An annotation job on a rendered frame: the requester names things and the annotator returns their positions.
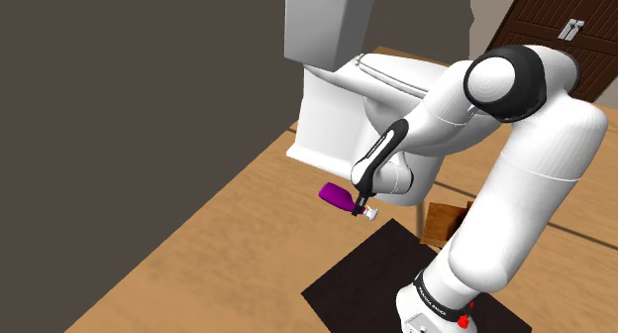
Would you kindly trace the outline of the purple bottle with white cap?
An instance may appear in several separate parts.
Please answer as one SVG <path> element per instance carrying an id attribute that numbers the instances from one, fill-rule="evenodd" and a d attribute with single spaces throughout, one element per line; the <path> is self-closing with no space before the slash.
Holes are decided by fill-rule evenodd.
<path id="1" fill-rule="evenodd" d="M 344 188 L 332 183 L 325 183 L 318 192 L 318 196 L 327 203 L 352 214 L 352 210 L 355 206 L 357 198 L 353 198 L 352 195 Z M 370 208 L 365 205 L 364 215 L 369 221 L 373 221 L 378 214 L 377 209 Z"/>

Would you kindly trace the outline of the dark robot stand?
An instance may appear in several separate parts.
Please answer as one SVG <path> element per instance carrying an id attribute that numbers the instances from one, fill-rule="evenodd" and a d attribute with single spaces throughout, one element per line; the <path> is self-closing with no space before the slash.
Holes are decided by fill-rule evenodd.
<path id="1" fill-rule="evenodd" d="M 402 333 L 396 293 L 436 256 L 391 219 L 302 295 L 331 333 Z"/>

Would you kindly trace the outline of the brown wooden box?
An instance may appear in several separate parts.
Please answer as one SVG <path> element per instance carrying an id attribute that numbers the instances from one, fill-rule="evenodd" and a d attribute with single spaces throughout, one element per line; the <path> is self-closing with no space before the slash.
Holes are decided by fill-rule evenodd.
<path id="1" fill-rule="evenodd" d="M 443 249 L 462 225 L 471 207 L 472 201 L 466 207 L 431 202 L 420 243 Z"/>

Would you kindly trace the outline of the white toilet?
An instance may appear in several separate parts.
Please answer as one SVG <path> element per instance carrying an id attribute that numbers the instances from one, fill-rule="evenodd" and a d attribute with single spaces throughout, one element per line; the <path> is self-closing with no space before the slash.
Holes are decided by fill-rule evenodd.
<path id="1" fill-rule="evenodd" d="M 303 98 L 289 157 L 349 177 L 392 122 L 418 106 L 446 71 L 438 61 L 377 50 L 379 29 L 414 47 L 428 44 L 414 19 L 435 0 L 285 0 L 284 56 L 302 63 Z M 470 27 L 469 0 L 456 0 L 456 27 Z"/>

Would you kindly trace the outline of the dark brown door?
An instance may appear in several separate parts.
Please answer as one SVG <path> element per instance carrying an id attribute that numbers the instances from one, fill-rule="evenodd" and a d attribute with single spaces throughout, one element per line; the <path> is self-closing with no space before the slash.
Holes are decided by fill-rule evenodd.
<path id="1" fill-rule="evenodd" d="M 539 45 L 580 68 L 572 96 L 594 102 L 618 76 L 618 0 L 514 0 L 488 45 Z"/>

